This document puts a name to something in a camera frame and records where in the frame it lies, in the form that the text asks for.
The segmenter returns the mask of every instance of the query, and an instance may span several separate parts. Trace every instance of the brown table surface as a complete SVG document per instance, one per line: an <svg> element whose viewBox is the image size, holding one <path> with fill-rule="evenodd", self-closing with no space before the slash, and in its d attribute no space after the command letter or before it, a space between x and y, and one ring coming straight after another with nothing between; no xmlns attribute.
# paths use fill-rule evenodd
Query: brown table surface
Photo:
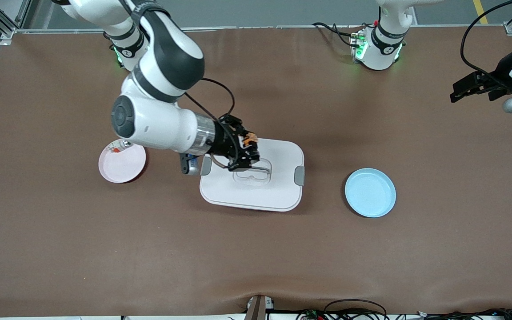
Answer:
<svg viewBox="0 0 512 320"><path fill-rule="evenodd" d="M236 95L234 114L303 149L303 199L287 213L205 202L168 150L149 150L135 182L106 182L97 161L116 138L126 71L100 34L14 36L0 49L0 316L240 312L254 294L276 308L512 308L512 115L486 96L449 102L471 71L463 31L413 28L384 72L319 30L191 34L205 75ZM510 51L501 27L468 39L486 69ZM191 94L215 114L229 106L210 83ZM343 199L365 167L396 185L380 219Z"/></svg>

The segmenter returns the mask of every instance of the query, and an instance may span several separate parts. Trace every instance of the plate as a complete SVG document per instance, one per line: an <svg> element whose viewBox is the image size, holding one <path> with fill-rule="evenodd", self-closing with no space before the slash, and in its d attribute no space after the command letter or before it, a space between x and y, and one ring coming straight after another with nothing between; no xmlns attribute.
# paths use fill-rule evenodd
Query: plate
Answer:
<svg viewBox="0 0 512 320"><path fill-rule="evenodd" d="M396 189L392 180L373 168L359 169L345 184L345 198L358 214L365 217L382 217L389 213L396 202Z"/></svg>
<svg viewBox="0 0 512 320"><path fill-rule="evenodd" d="M123 184L142 172L146 164L146 149L143 146L132 144L118 153L111 152L108 146L102 150L98 159L98 170L104 179Z"/></svg>

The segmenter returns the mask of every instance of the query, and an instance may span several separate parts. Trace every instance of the pink plate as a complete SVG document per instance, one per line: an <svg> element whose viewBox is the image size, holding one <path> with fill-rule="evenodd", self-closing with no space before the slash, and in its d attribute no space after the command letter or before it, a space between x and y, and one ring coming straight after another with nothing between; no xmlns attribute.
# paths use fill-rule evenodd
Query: pink plate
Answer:
<svg viewBox="0 0 512 320"><path fill-rule="evenodd" d="M143 146L132 144L122 152L111 152L108 146L102 150L98 160L98 170L104 179L115 184L134 179L146 164L146 149Z"/></svg>

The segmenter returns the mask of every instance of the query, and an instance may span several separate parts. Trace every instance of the table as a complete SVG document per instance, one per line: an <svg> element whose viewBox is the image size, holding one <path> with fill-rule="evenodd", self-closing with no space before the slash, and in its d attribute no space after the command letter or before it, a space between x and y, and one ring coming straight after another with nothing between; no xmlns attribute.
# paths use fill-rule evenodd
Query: table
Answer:
<svg viewBox="0 0 512 320"><path fill-rule="evenodd" d="M382 72L325 30L191 33L246 127L303 149L303 199L287 213L205 202L168 150L149 150L135 182L106 182L97 161L126 71L100 34L14 36L0 49L0 316L240 312L254 294L276 308L512 308L512 115L485 96L449 103L471 72L463 31L413 28ZM468 38L486 69L510 51L502 27ZM213 84L190 93L229 107ZM380 219L343 200L365 167L396 185Z"/></svg>

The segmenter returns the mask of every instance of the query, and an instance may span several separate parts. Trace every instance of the yellow floor line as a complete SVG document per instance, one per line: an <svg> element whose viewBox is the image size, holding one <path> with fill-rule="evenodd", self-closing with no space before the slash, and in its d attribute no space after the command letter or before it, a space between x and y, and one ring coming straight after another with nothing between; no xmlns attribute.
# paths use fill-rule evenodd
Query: yellow floor line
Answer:
<svg viewBox="0 0 512 320"><path fill-rule="evenodd" d="M481 15L483 14L483 6L481 4L481 0L473 0L473 6L475 6L475 11L477 12L477 15ZM479 22L481 22L481 24L488 24L489 22L487 22L487 17L484 16L483 18L479 19Z"/></svg>

